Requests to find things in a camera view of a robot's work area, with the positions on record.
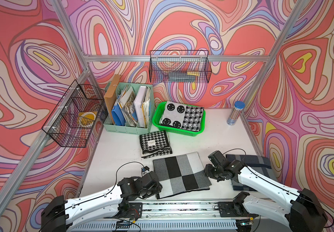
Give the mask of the grey black checked scarf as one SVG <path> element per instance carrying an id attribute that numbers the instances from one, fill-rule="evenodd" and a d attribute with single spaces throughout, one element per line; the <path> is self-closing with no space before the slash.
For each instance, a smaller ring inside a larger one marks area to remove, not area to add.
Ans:
<path id="1" fill-rule="evenodd" d="M 153 160 L 162 190 L 157 199 L 192 191 L 209 190 L 211 181 L 204 173 L 204 167 L 197 152 Z"/>

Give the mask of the smiley houndstooth scarf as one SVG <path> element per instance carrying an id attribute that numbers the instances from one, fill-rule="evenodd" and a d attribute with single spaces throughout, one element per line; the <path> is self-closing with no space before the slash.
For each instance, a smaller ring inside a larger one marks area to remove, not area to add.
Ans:
<path id="1" fill-rule="evenodd" d="M 160 125 L 198 132 L 201 130 L 204 108 L 167 101 Z"/>

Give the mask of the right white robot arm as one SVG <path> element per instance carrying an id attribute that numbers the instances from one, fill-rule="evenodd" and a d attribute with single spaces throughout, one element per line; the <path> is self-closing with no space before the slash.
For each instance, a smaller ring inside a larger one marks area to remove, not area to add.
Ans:
<path id="1" fill-rule="evenodd" d="M 208 158 L 210 163 L 204 170 L 207 177 L 218 182 L 236 180 L 269 198 L 263 200 L 242 191 L 231 202 L 235 213 L 263 216 L 287 226 L 293 232 L 322 232 L 326 227 L 326 211 L 311 190 L 285 186 L 257 172 L 244 161 L 228 160 L 218 150 Z"/>

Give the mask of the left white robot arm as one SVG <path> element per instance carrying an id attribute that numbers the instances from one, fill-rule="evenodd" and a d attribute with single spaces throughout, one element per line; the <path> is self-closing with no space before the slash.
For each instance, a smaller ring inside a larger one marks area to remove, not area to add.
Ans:
<path id="1" fill-rule="evenodd" d="M 99 218 L 126 214 L 129 202 L 147 199 L 162 191 L 154 171 L 141 177 L 123 178 L 114 186 L 84 197 L 55 197 L 41 212 L 41 232 L 70 232 L 74 228 Z"/>

